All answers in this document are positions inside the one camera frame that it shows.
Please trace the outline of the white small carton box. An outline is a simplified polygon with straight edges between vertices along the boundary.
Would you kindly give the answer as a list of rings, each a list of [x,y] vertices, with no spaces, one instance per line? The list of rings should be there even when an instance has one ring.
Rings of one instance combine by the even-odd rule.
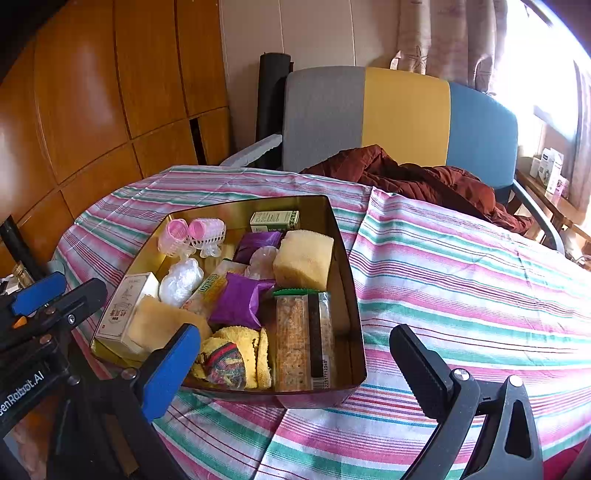
[[[151,272],[125,275],[104,309],[94,339],[115,355],[143,360],[147,352],[131,340],[128,330],[144,296],[157,297],[159,282]]]

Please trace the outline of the yellow knitted toy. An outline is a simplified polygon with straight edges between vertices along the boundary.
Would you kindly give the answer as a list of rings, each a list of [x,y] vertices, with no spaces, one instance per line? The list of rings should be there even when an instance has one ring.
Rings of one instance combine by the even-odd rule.
[[[266,390],[273,386],[266,329],[223,327],[200,347],[190,374],[233,390]]]

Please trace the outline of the yellow sponge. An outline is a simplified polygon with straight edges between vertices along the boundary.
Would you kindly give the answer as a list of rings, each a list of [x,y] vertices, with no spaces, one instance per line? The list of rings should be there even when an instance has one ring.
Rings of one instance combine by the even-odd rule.
[[[211,327],[202,315],[162,303],[146,295],[135,308],[127,335],[143,350],[151,352],[164,347],[185,323],[195,326],[202,340],[211,337]]]
[[[331,237],[314,231],[288,231],[273,260],[276,285],[325,291],[334,244]]]

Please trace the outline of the purple foil packet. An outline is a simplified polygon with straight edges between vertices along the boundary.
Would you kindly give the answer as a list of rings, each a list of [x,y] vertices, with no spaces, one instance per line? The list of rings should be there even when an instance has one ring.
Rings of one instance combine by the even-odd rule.
[[[257,317],[259,301],[273,290],[273,280],[252,280],[245,276],[228,273],[228,285],[221,293],[208,322],[222,326],[240,326],[256,331],[262,327]]]
[[[249,232],[242,236],[238,242],[235,255],[232,260],[237,263],[249,264],[250,258],[257,249],[266,246],[277,247],[283,233],[280,231]]]

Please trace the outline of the wooden wardrobe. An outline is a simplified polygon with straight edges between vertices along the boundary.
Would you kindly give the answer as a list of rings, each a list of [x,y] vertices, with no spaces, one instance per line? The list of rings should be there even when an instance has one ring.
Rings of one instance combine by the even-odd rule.
[[[39,264],[102,197],[230,150],[215,1],[69,1],[1,83],[1,215]]]

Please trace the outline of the gold tin box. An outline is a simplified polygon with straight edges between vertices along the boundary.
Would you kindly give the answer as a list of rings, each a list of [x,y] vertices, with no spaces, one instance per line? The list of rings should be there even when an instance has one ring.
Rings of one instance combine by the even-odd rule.
[[[181,210],[154,228],[107,304],[93,354],[139,367],[182,324],[186,388],[287,409],[337,406],[367,377],[353,274],[325,196]]]

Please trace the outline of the white product box on desk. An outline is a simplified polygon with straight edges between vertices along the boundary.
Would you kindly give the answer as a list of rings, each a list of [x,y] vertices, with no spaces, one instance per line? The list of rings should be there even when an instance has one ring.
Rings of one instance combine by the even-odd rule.
[[[563,162],[564,155],[554,148],[545,148],[541,154],[538,177],[550,194],[556,191]]]

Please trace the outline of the rust brown quilted jacket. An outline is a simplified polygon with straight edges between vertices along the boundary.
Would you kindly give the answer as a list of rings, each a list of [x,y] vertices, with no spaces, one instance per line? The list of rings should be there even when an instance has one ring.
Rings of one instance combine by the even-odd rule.
[[[533,226],[531,217],[514,215],[496,200],[492,187],[453,166],[399,164],[378,145],[339,151],[304,174],[380,188],[485,220],[520,235]]]

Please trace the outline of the white plastic-wrapped bundle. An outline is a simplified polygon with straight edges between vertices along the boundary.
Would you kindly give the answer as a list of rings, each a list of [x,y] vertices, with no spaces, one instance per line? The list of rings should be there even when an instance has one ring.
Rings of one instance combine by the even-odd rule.
[[[197,260],[187,258],[173,264],[160,281],[159,300],[173,307],[181,307],[197,289],[202,279],[202,271]]]
[[[263,246],[253,252],[243,275],[252,280],[273,280],[273,262],[279,251],[274,246]]]

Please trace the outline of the pink patterned curtain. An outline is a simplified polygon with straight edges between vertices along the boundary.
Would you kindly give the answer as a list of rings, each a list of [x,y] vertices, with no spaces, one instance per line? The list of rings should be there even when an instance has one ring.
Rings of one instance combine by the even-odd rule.
[[[590,206],[590,57],[539,1],[403,1],[399,70],[463,84],[515,114],[521,154],[543,150],[541,129],[566,140],[568,199]]]

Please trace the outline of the cracker pack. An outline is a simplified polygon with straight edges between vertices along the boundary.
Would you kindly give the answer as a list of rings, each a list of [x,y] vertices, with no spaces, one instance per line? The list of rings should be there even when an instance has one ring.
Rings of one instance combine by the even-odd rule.
[[[226,275],[228,273],[242,275],[245,269],[245,264],[223,259],[182,304],[181,308],[208,320],[221,293],[228,285]]]
[[[335,387],[337,362],[329,292],[284,289],[273,297],[276,299],[276,391]]]

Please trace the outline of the wooden side desk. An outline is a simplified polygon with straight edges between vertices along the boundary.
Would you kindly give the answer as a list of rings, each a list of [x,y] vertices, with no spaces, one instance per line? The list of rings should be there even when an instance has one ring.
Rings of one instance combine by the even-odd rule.
[[[584,223],[585,214],[562,196],[546,192],[543,185],[528,173],[516,171],[516,179],[536,202],[560,234],[566,257],[584,270],[590,270],[590,225]]]

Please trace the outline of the green white small box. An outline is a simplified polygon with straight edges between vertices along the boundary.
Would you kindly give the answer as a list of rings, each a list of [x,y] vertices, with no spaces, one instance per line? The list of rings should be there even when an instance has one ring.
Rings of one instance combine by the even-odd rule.
[[[299,210],[257,211],[249,219],[252,232],[288,231],[300,226]]]

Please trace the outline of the grey yellow blue chair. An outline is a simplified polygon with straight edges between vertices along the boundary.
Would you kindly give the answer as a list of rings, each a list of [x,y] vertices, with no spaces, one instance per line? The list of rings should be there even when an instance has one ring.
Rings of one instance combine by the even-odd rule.
[[[501,203],[515,196],[544,231],[563,241],[515,178],[518,123],[490,96],[436,77],[384,68],[329,66],[298,70],[284,86],[283,130],[223,161],[245,167],[280,148],[280,167],[300,172],[339,151],[381,146],[400,163],[454,166],[490,186]]]

